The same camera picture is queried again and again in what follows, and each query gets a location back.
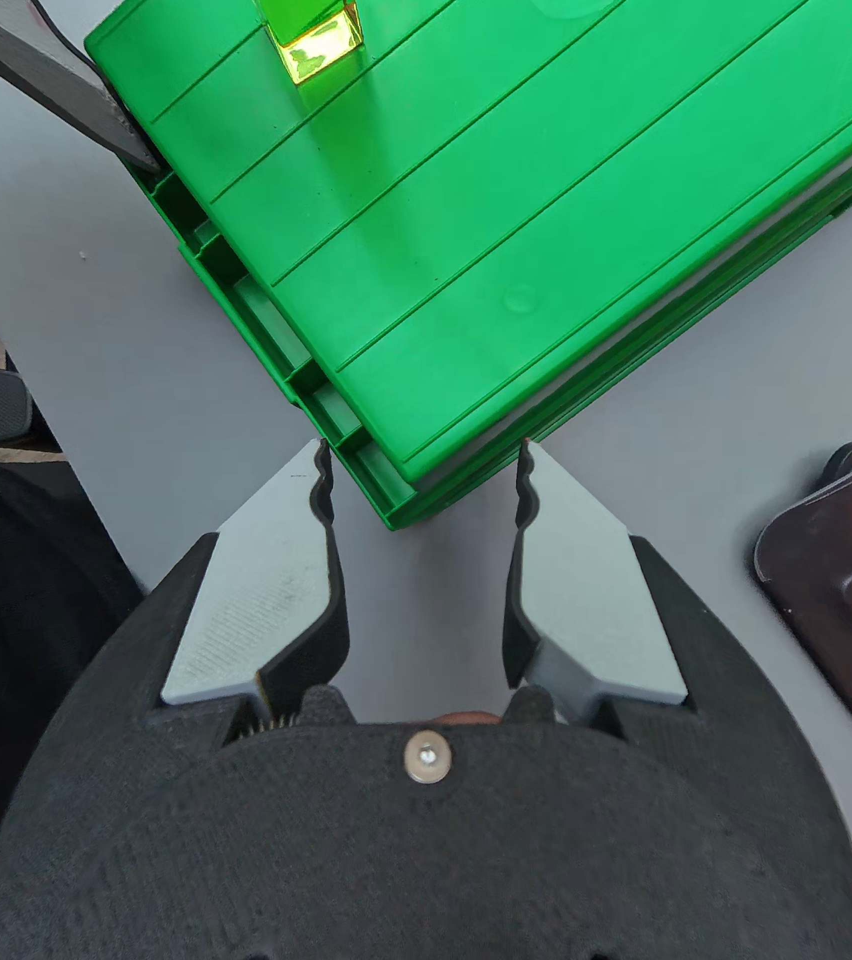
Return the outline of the lime transparent cube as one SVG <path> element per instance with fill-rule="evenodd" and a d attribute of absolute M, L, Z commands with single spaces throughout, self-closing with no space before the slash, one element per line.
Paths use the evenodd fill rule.
<path fill-rule="evenodd" d="M 297 87 L 364 44 L 356 2 L 254 4 L 282 65 Z"/>

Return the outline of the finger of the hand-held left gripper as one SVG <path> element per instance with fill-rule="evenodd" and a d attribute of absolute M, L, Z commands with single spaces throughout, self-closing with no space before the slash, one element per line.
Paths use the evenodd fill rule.
<path fill-rule="evenodd" d="M 40 2 L 0 1 L 0 79 L 122 161 L 156 173 L 156 149 L 93 61 Z"/>

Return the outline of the person's black clothing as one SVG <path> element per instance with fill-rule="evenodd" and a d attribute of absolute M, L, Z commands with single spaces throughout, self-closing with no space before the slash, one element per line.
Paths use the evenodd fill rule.
<path fill-rule="evenodd" d="M 66 694 L 144 593 L 72 470 L 0 464 L 0 823 Z"/>

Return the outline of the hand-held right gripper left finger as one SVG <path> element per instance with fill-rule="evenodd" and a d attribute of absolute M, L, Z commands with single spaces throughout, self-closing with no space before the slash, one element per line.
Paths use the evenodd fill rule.
<path fill-rule="evenodd" d="M 333 481 L 329 444 L 312 439 L 218 527 L 164 705 L 241 697 L 298 714 L 338 674 L 350 639 Z"/>

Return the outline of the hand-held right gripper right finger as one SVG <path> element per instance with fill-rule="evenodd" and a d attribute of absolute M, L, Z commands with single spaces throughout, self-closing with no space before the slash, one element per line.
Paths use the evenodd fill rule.
<path fill-rule="evenodd" d="M 612 700 L 681 706 L 687 685 L 627 526 L 538 442 L 523 441 L 516 466 L 508 687 L 545 690 L 573 725 Z"/>

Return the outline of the green plastic storage box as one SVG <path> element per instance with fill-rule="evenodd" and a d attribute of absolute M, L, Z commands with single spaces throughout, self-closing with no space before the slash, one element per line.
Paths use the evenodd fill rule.
<path fill-rule="evenodd" d="M 86 52 L 180 255 L 385 527 L 445 510 L 852 206 L 852 1 L 254 2 Z"/>

